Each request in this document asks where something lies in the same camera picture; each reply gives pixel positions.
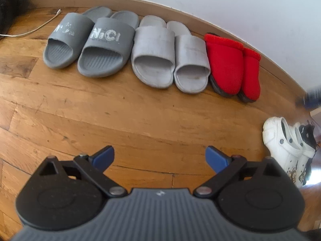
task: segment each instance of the white clog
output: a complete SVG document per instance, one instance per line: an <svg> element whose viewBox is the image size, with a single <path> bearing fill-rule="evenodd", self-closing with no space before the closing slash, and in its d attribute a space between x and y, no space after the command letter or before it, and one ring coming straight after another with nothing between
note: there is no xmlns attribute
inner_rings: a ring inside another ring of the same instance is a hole
<svg viewBox="0 0 321 241"><path fill-rule="evenodd" d="M268 118L263 125L263 142L273 157L293 183L297 180L298 162L303 154L303 147L297 143L295 133L291 133L283 117Z"/></svg>

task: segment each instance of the slipper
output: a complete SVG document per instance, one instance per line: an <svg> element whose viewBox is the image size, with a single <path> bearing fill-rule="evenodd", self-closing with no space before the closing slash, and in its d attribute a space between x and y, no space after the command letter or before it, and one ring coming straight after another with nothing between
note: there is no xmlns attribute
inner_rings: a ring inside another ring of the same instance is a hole
<svg viewBox="0 0 321 241"><path fill-rule="evenodd" d="M238 97L243 102L255 102L260 97L259 69L261 56L256 51L243 50L244 74Z"/></svg>
<svg viewBox="0 0 321 241"><path fill-rule="evenodd" d="M129 59L138 24L138 15L129 11L99 18L80 54L78 71L95 78L118 72Z"/></svg>
<svg viewBox="0 0 321 241"><path fill-rule="evenodd" d="M223 97L238 94L243 79L243 44L212 34L205 34L207 56L210 62L210 83Z"/></svg>
<svg viewBox="0 0 321 241"><path fill-rule="evenodd" d="M163 19L147 15L136 30L132 51L135 75L145 84L166 89L173 84L175 33Z"/></svg>
<svg viewBox="0 0 321 241"><path fill-rule="evenodd" d="M307 170L307 163L309 159L313 159L316 150L309 146L307 143L304 142L302 139L302 135L300 133L300 126L299 122L295 123L293 127L289 126L289 129L293 135L296 135L294 141L300 145L303 149L302 156L299 157L298 160L298 169L295 177L295 185L299 188L302 187L304 183L304 179L306 177L306 170Z"/></svg>
<svg viewBox="0 0 321 241"><path fill-rule="evenodd" d="M52 69L61 69L73 63L79 57L97 19L109 17L111 13L109 8L94 7L83 14L66 14L48 38L43 52L44 63Z"/></svg>
<svg viewBox="0 0 321 241"><path fill-rule="evenodd" d="M191 35L188 28L180 22L170 21L167 28L175 33L176 86L182 92L190 94L204 91L211 74L205 41Z"/></svg>
<svg viewBox="0 0 321 241"><path fill-rule="evenodd" d="M290 131L288 123L283 117L268 118L263 125L263 142L282 169L296 182L298 161L303 149L294 140L296 135Z"/></svg>

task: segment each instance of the white wall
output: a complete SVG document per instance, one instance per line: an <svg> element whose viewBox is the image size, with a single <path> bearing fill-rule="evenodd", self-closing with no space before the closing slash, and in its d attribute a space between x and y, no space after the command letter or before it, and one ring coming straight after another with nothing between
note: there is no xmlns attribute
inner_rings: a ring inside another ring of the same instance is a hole
<svg viewBox="0 0 321 241"><path fill-rule="evenodd" d="M304 89L321 86L321 0L147 0L236 35Z"/></svg>

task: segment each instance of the baseboard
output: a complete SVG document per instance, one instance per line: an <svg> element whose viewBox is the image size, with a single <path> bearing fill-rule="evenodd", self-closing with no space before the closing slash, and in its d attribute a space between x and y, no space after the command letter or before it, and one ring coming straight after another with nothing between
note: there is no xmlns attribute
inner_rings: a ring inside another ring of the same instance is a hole
<svg viewBox="0 0 321 241"><path fill-rule="evenodd" d="M129 10L138 15L156 15L163 18L166 22L175 20L184 23L191 31L204 35L205 33L215 33L221 37L230 38L240 41L245 47L254 49L246 42L240 40L234 35L226 32L225 30L199 19L187 13L159 5L152 2L143 0L31 0L36 8L44 7L94 7L94 6L107 6L114 11ZM273 74L297 95L302 96L305 94L303 88L298 85L282 68L274 63L267 56L262 54L261 67Z"/></svg>

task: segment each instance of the slide sandal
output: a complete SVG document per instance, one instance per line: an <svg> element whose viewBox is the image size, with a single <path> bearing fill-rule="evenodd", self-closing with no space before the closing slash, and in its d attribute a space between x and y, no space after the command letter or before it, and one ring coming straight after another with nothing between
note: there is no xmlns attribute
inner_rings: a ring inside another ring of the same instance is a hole
<svg viewBox="0 0 321 241"><path fill-rule="evenodd" d="M129 59L138 24L138 15L129 11L99 18L80 54L78 71L95 78L118 72Z"/></svg>
<svg viewBox="0 0 321 241"><path fill-rule="evenodd" d="M243 79L243 44L210 33L205 34L207 56L210 62L210 83L223 97L238 94Z"/></svg>
<svg viewBox="0 0 321 241"><path fill-rule="evenodd" d="M175 33L176 86L185 93L202 92L211 74L205 41L191 35L188 28L180 22L170 21L167 28Z"/></svg>
<svg viewBox="0 0 321 241"><path fill-rule="evenodd" d="M173 84L175 70L175 33L163 19L147 15L136 30L132 67L145 84L166 89Z"/></svg>
<svg viewBox="0 0 321 241"><path fill-rule="evenodd" d="M260 97L259 70L261 55L254 50L243 50L244 74L238 97L243 102L255 102Z"/></svg>
<svg viewBox="0 0 321 241"><path fill-rule="evenodd" d="M44 63L52 69L61 69L73 63L80 55L90 32L100 17L109 17L107 7L94 7L83 14L68 13L48 38L43 52Z"/></svg>

